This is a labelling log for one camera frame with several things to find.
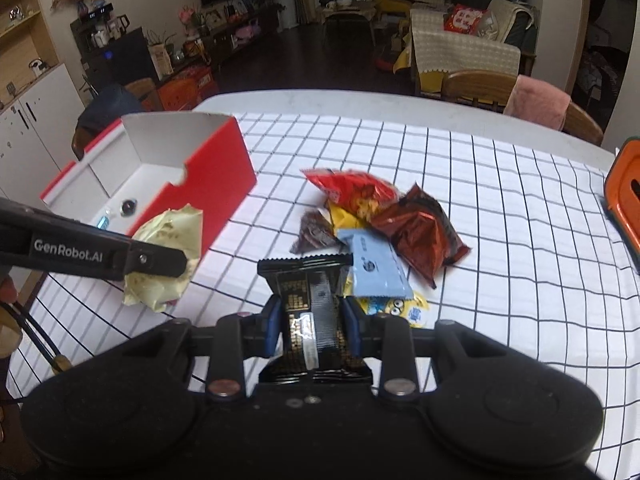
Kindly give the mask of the beige paper snack packet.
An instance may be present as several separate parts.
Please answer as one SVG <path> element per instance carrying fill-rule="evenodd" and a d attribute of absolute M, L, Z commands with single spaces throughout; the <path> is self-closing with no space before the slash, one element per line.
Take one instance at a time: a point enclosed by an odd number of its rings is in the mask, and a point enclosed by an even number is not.
<path fill-rule="evenodd" d="M 158 214 L 134 233 L 123 304 L 162 312 L 186 291 L 202 255 L 203 211 L 186 205 Z"/>

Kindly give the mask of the black gold snack packet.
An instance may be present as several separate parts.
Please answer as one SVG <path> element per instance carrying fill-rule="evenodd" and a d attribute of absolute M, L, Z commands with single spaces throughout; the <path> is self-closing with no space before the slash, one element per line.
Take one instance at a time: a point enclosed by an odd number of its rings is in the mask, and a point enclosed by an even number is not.
<path fill-rule="evenodd" d="M 262 384 L 372 384 L 363 359 L 348 350 L 341 300 L 351 254 L 262 259 L 257 273 L 276 302 L 282 349 L 259 374 Z"/>

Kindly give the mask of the yellow minion snack packet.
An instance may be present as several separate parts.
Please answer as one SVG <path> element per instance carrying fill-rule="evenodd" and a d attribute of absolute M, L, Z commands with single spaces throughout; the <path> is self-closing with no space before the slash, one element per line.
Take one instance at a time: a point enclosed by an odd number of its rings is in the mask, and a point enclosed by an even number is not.
<path fill-rule="evenodd" d="M 366 315 L 384 313 L 403 318 L 413 328 L 425 328 L 427 326 L 430 306 L 426 299 L 418 292 L 414 292 L 413 297 L 409 299 L 360 297 L 357 298 L 356 301 Z"/>

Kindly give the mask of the light blue snack packet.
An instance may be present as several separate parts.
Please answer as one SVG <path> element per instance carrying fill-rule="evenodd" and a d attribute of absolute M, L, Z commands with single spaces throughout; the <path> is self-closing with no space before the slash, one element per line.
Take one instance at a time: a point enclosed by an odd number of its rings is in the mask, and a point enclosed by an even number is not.
<path fill-rule="evenodd" d="M 337 238 L 352 252 L 352 294 L 355 297 L 412 297 L 404 268 L 384 236 L 365 229 L 340 229 Z"/>

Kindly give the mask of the red white cardboard box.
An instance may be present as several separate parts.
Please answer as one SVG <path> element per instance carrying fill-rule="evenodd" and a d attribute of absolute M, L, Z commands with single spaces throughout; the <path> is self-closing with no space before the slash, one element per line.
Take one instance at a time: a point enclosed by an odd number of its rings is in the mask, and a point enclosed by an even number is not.
<path fill-rule="evenodd" d="M 257 182 L 238 121 L 228 115 L 160 112 L 113 122 L 40 195 L 60 216 L 134 235 L 169 209 L 203 214 L 207 252 Z"/>

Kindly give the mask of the white cabinet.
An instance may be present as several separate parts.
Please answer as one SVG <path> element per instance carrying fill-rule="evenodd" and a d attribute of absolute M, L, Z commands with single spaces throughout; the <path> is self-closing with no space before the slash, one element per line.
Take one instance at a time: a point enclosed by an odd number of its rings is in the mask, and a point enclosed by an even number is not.
<path fill-rule="evenodd" d="M 35 81 L 1 113 L 1 194 L 39 206 L 40 194 L 75 159 L 72 139 L 84 103 L 65 65 Z"/>

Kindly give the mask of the dark red foil snack bag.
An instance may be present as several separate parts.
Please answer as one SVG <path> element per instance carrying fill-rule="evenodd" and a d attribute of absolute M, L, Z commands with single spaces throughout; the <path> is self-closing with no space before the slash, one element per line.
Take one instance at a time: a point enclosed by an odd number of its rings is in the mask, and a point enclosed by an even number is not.
<path fill-rule="evenodd" d="M 419 185 L 371 220 L 378 232 L 424 281 L 436 288 L 435 278 L 445 266 L 464 258 L 471 248 L 454 229 L 444 208 Z"/>

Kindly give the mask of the dark brown small snack packet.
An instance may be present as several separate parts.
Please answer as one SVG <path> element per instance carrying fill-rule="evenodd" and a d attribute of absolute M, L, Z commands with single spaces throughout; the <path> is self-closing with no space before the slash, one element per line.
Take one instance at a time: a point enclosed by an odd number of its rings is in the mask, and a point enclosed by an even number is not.
<path fill-rule="evenodd" d="M 314 250 L 342 246 L 333 234 L 332 224 L 318 209 L 308 210 L 300 218 L 298 237 L 290 248 L 290 253 L 303 255 Z"/>

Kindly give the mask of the red chips bag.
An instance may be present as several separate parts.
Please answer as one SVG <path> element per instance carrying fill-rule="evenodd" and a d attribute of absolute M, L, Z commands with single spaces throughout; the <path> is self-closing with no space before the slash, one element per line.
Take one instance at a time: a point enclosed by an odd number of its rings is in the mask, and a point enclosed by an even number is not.
<path fill-rule="evenodd" d="M 314 168 L 302 174 L 332 203 L 360 220 L 372 220 L 400 199 L 395 185 L 364 171 Z"/>

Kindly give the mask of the dark blue jacket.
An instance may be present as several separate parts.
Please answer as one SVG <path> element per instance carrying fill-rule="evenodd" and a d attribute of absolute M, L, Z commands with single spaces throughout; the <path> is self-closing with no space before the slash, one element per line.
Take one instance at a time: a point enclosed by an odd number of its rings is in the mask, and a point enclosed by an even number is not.
<path fill-rule="evenodd" d="M 110 84 L 79 115 L 76 127 L 97 136 L 122 116 L 143 112 L 144 107 L 134 94 L 120 84 Z"/>

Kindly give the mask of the wooden chair with dark jacket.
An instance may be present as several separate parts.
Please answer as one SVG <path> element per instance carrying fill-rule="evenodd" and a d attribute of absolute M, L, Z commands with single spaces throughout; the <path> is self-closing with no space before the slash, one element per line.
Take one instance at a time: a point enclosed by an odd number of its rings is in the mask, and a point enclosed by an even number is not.
<path fill-rule="evenodd" d="M 76 158 L 81 160 L 88 145 L 122 116 L 163 110 L 160 95 L 152 78 L 138 79 L 126 86 L 109 84 L 78 117 L 72 137 L 72 151 Z"/>

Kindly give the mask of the orange fruit carton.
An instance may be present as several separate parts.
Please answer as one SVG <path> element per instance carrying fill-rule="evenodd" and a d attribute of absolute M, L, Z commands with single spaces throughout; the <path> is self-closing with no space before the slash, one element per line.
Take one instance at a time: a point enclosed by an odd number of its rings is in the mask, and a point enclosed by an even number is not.
<path fill-rule="evenodd" d="M 219 92 L 212 70 L 205 65 L 185 68 L 157 89 L 163 110 L 193 110 Z"/>

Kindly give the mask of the white grid tablecloth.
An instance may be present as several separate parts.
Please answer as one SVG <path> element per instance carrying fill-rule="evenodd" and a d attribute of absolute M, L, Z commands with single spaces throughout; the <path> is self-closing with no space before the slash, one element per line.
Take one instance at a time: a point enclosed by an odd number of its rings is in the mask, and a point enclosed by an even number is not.
<path fill-rule="evenodd" d="M 257 182 L 180 300 L 155 312 L 104 280 L 48 276 L 30 310 L 63 356 L 84 362 L 161 322 L 198 326 L 258 311 L 263 258 L 290 252 L 326 196 L 304 169 L 360 170 L 436 198 L 471 251 L 431 288 L 427 326 L 454 320 L 585 382 L 604 407 L 589 465 L 639 474 L 639 273 L 602 202 L 604 174 L 576 160 L 442 129 L 320 115 L 240 113 Z"/>

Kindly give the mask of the wooden chair with pink towel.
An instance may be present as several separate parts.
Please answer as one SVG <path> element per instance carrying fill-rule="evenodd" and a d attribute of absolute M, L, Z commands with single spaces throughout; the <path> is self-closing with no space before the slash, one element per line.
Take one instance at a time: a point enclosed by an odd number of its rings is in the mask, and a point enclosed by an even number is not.
<path fill-rule="evenodd" d="M 459 70 L 442 78 L 440 95 L 451 103 L 487 107 L 593 145 L 603 141 L 601 127 L 566 92 L 529 76 Z"/>

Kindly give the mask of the pink towel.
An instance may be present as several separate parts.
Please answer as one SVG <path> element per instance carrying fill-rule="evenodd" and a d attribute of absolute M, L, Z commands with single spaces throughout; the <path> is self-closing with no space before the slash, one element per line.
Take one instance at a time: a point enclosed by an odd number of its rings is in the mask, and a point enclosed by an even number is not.
<path fill-rule="evenodd" d="M 570 104 L 570 96 L 553 84 L 518 75 L 503 114 L 560 131 Z"/>

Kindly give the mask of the orange green tissue box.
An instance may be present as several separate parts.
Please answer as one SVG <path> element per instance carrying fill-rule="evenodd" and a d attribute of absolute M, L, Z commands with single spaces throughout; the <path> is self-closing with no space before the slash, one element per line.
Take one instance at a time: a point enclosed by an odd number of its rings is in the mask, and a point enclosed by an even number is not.
<path fill-rule="evenodd" d="M 639 179 L 640 140 L 627 139 L 618 150 L 604 181 L 606 212 L 626 244 L 635 264 L 639 264 Z"/>

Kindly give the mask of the sofa with cream cover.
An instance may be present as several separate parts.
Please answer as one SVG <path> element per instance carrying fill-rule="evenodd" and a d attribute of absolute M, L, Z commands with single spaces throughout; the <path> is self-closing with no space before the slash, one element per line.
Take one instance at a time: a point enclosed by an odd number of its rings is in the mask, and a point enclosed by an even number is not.
<path fill-rule="evenodd" d="M 424 94 L 439 92 L 442 78 L 459 70 L 521 73 L 526 36 L 535 30 L 532 10 L 509 0 L 491 0 L 477 36 L 445 32 L 451 10 L 430 9 L 424 3 L 412 6 L 405 49 L 393 65 L 394 72 L 412 70 L 418 91 Z"/>

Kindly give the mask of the red printed cushion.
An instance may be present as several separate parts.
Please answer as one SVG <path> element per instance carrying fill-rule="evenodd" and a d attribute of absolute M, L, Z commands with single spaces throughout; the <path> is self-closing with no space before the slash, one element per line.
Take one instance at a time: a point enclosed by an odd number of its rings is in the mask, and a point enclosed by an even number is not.
<path fill-rule="evenodd" d="M 444 31 L 477 36 L 480 22 L 483 21 L 487 13 L 487 10 L 456 4 L 445 18 Z"/>

